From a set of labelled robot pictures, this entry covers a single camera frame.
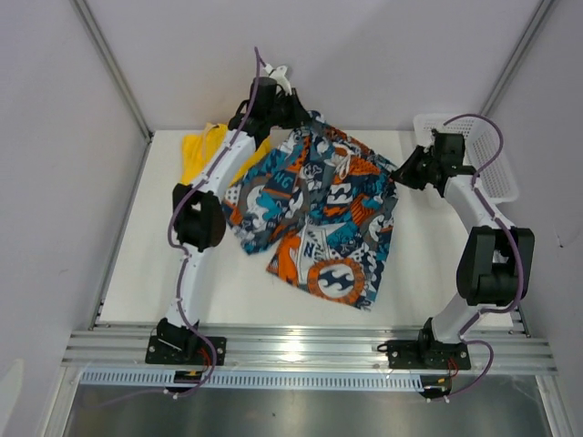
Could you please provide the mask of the patterned blue orange shorts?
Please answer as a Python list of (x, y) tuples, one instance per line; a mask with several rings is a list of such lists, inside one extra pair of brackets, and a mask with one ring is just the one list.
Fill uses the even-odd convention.
[(266, 270), (358, 310), (376, 301), (394, 229), (396, 166), (317, 112), (236, 179), (222, 208), (249, 255), (276, 248)]

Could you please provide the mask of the yellow shorts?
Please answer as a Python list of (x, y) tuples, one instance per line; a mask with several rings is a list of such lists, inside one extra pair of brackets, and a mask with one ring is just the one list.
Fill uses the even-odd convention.
[[(207, 123), (199, 134), (188, 134), (182, 140), (182, 176), (180, 183), (189, 185), (191, 181), (206, 167), (219, 150), (227, 135), (228, 128), (224, 124)], [(271, 138), (267, 137), (261, 145), (240, 167), (231, 185), (243, 178), (252, 166), (258, 164), (271, 151)]]

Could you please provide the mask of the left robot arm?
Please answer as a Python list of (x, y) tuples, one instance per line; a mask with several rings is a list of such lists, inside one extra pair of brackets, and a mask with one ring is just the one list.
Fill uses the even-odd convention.
[(197, 294), (212, 250), (226, 231), (220, 202), (227, 188), (273, 127), (296, 128), (310, 120), (286, 77), (256, 77), (250, 97), (241, 102), (210, 162), (189, 184), (174, 187), (167, 237), (172, 248), (183, 252), (183, 258), (175, 295), (156, 336), (176, 363), (191, 362), (201, 342)]

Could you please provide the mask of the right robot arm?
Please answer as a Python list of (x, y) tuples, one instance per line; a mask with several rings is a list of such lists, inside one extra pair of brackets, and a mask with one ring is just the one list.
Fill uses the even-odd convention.
[(487, 314), (513, 311), (527, 293), (535, 237), (516, 227), (486, 195), (477, 169), (465, 164), (465, 138), (433, 130), (433, 144), (418, 146), (394, 173), (412, 189), (435, 188), (468, 232), (455, 273), (456, 294), (427, 320), (415, 341), (390, 344), (390, 360), (427, 368), (452, 359), (468, 368), (466, 334)]

